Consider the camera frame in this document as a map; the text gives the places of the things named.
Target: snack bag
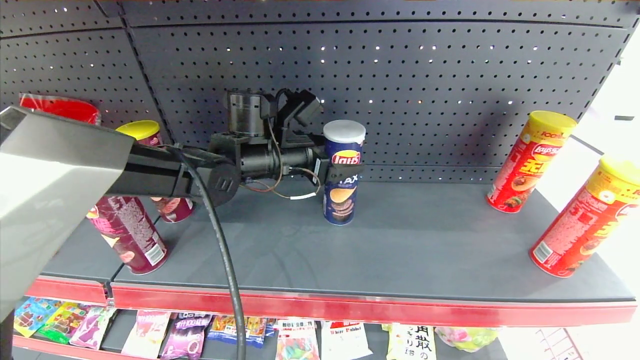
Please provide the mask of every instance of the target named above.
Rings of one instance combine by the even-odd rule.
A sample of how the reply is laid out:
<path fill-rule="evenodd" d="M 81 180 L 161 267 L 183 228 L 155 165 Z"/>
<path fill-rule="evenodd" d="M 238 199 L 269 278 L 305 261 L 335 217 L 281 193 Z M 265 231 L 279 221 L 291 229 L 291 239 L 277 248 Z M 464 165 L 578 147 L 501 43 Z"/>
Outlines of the snack bag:
<path fill-rule="evenodd" d="M 30 297 L 15 311 L 13 328 L 28 338 L 41 328 L 61 305 L 62 301 Z"/>
<path fill-rule="evenodd" d="M 65 302 L 45 322 L 38 333 L 57 343 L 67 344 L 86 317 L 89 306 Z"/>
<path fill-rule="evenodd" d="M 205 313 L 178 313 L 160 358 L 169 360 L 186 356 L 189 360 L 198 360 L 202 354 L 204 330 L 212 317 Z"/>
<path fill-rule="evenodd" d="M 432 326 L 394 323 L 388 331 L 387 360 L 436 360 Z"/>
<path fill-rule="evenodd" d="M 436 334 L 450 347 L 476 352 L 498 338 L 499 329 L 484 327 L 437 327 Z"/>
<path fill-rule="evenodd" d="M 100 348 L 104 333 L 109 326 L 111 317 L 116 313 L 116 309 L 106 309 L 101 306 L 93 306 L 87 312 L 86 317 L 80 327 L 71 336 L 69 343 L 77 347 L 88 347 L 94 350 Z"/>
<path fill-rule="evenodd" d="M 100 111 L 88 102 L 62 96 L 20 94 L 20 106 L 100 125 Z"/>
<path fill-rule="evenodd" d="M 171 313 L 168 311 L 138 310 L 136 324 L 122 347 L 122 353 L 145 359 L 156 359 L 169 318 Z"/>
<path fill-rule="evenodd" d="M 265 319 L 246 317 L 244 318 L 244 323 L 246 326 L 247 345 L 262 348 L 264 344 L 264 329 L 266 327 Z M 233 316 L 216 315 L 207 339 L 235 344 L 237 342 L 236 319 Z"/>
<path fill-rule="evenodd" d="M 354 360 L 373 354 L 361 322 L 323 322 L 322 358 Z"/>
<path fill-rule="evenodd" d="M 320 360 L 316 322 L 307 319 L 278 320 L 275 360 Z"/>
<path fill-rule="evenodd" d="M 274 336 L 276 334 L 276 322 L 278 320 L 274 318 L 266 319 L 266 324 L 264 326 L 264 335 L 265 336 Z"/>

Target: cylindrical can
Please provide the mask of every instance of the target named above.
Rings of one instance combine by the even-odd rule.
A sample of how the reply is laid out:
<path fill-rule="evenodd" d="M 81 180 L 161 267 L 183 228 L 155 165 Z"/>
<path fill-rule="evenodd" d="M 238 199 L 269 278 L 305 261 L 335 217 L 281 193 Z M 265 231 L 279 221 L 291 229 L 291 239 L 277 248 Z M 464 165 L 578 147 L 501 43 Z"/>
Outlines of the cylindrical can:
<path fill-rule="evenodd" d="M 154 271 L 169 256 L 154 223 L 137 197 L 103 197 L 86 217 L 136 275 Z"/>
<path fill-rule="evenodd" d="M 121 133 L 133 136 L 140 144 L 147 146 L 162 145 L 160 125 L 153 120 L 140 120 L 122 125 L 116 129 Z M 160 217 L 169 223 L 180 222 L 193 213 L 194 204 L 191 199 L 152 197 Z"/>
<path fill-rule="evenodd" d="M 326 138 L 324 151 L 331 164 L 359 164 L 367 130 L 351 120 L 334 120 L 323 128 Z M 324 186 L 324 217 L 333 225 L 346 225 L 353 220 L 356 204 L 358 176 L 337 182 L 327 181 Z"/>
<path fill-rule="evenodd" d="M 504 213 L 520 211 L 576 125 L 560 113 L 533 111 L 486 196 L 489 205 Z"/>
<path fill-rule="evenodd" d="M 569 277 L 639 204 L 640 164 L 602 156 L 529 256 L 547 273 Z"/>

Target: purple snack bag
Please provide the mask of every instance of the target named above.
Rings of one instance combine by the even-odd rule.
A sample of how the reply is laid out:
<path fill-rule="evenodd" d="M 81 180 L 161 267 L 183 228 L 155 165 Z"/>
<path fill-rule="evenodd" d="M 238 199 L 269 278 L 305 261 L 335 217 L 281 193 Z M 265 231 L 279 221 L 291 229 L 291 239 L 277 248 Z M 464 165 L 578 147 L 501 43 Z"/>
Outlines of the purple snack bag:
<path fill-rule="evenodd" d="M 202 354 L 204 330 L 212 317 L 205 313 L 178 313 L 160 358 L 169 360 L 187 356 L 189 360 L 198 360 Z"/>

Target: plastic packaging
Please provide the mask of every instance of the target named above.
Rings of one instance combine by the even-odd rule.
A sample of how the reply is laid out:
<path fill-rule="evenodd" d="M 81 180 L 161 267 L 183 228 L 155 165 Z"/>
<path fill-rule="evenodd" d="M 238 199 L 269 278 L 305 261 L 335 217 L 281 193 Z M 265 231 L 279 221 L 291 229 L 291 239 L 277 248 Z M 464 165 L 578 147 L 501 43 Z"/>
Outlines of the plastic packaging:
<path fill-rule="evenodd" d="M 503 213 L 520 211 L 536 183 L 577 125 L 551 111 L 533 111 L 486 196 Z"/>
<path fill-rule="evenodd" d="M 279 320 L 275 360 L 320 360 L 316 322 L 307 319 Z"/>
<path fill-rule="evenodd" d="M 640 159 L 602 156 L 587 182 L 529 251 L 546 273 L 569 277 L 640 204 Z"/>
<path fill-rule="evenodd" d="M 20 106 L 45 113 L 100 125 L 100 111 L 88 102 L 62 96 L 20 94 Z"/>
<path fill-rule="evenodd" d="M 204 331 L 212 317 L 205 313 L 178 313 L 160 358 L 169 360 L 186 356 L 189 360 L 198 360 L 202 354 Z"/>
<path fill-rule="evenodd" d="M 246 317 L 246 343 L 255 348 L 262 348 L 264 344 L 264 329 L 266 320 L 263 318 Z M 236 319 L 233 316 L 216 315 L 207 339 L 218 340 L 228 344 L 237 343 Z"/>
<path fill-rule="evenodd" d="M 373 354 L 361 322 L 323 322 L 322 359 L 354 360 Z"/>
<path fill-rule="evenodd" d="M 389 332 L 387 360 L 436 359 L 432 326 L 394 323 L 385 330 Z"/>
<path fill-rule="evenodd" d="M 331 164 L 359 164 L 362 161 L 362 146 L 367 130 L 351 120 L 334 120 L 323 128 L 326 143 L 324 150 Z M 353 220 L 356 204 L 358 176 L 333 182 L 324 186 L 324 217 L 333 225 L 346 225 Z"/>
<path fill-rule="evenodd" d="M 103 197 L 86 217 L 136 275 L 154 271 L 169 256 L 154 223 L 137 197 Z"/>
<path fill-rule="evenodd" d="M 122 353 L 156 359 L 170 318 L 171 313 L 167 311 L 138 310 L 136 324 L 122 347 Z"/>
<path fill-rule="evenodd" d="M 13 317 L 13 328 L 28 338 L 58 310 L 62 301 L 30 297 Z"/>
<path fill-rule="evenodd" d="M 499 330 L 483 327 L 437 327 L 436 334 L 450 347 L 466 352 L 476 352 L 493 343 L 500 334 Z"/>
<path fill-rule="evenodd" d="M 84 321 L 90 306 L 65 302 L 45 322 L 38 333 L 57 343 L 67 344 Z"/>
<path fill-rule="evenodd" d="M 160 125 L 153 120 L 130 122 L 118 127 L 116 131 L 134 137 L 138 143 L 143 145 L 158 146 L 163 144 Z M 191 199 L 152 197 L 151 201 L 156 205 L 164 222 L 180 222 L 193 213 L 194 204 Z"/>
<path fill-rule="evenodd" d="M 87 312 L 80 327 L 71 336 L 69 343 L 77 347 L 88 347 L 95 350 L 100 348 L 104 333 L 109 327 L 109 321 L 116 313 L 114 308 L 93 306 Z"/>

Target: gray shelf surface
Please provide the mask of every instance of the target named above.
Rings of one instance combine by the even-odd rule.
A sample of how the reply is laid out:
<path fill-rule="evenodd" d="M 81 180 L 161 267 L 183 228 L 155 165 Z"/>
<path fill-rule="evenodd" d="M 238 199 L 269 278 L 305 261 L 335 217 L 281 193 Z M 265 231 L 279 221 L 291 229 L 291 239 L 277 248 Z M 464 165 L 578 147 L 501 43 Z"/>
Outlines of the gray shelf surface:
<path fill-rule="evenodd" d="M 140 198 L 152 220 L 159 217 L 148 198 Z M 42 270 L 42 275 L 108 282 L 122 265 L 91 222 L 83 219 Z"/>
<path fill-rule="evenodd" d="M 104 350 L 112 352 L 120 352 L 124 345 L 129 331 L 133 328 L 136 322 L 136 312 L 133 310 L 122 310 L 118 313 L 111 328 L 106 334 L 106 337 L 102 343 Z M 363 360 L 384 360 L 387 354 L 388 345 L 388 333 L 383 331 L 380 325 L 366 324 L 365 330 L 367 332 L 367 340 L 369 342 L 369 348 L 373 352 L 372 355 L 362 357 Z M 319 344 L 321 343 L 320 332 L 317 332 L 317 338 Z M 275 337 L 267 337 L 264 341 L 262 349 L 254 347 L 247 348 L 247 359 L 274 359 L 276 353 Z M 436 337 L 436 354 L 438 360 L 506 360 L 506 354 L 504 353 L 499 341 L 493 342 L 491 345 L 476 352 L 475 354 L 468 354 L 459 351 L 455 348 L 449 347 L 439 338 Z M 236 346 L 231 344 L 225 344 L 219 341 L 206 340 L 204 345 L 204 351 L 202 353 L 202 360 L 233 360 L 236 358 Z"/>
<path fill-rule="evenodd" d="M 282 193 L 311 191 L 286 181 Z M 322 196 L 288 201 L 239 191 L 218 214 L 244 290 L 499 302 L 612 302 L 634 295 L 597 255 L 569 279 L 546 274 L 527 251 L 557 215 L 534 192 L 515 215 L 484 201 L 480 184 L 360 183 L 354 221 L 322 215 Z M 157 226 L 172 247 L 147 275 L 116 282 L 226 288 L 207 213 Z"/>

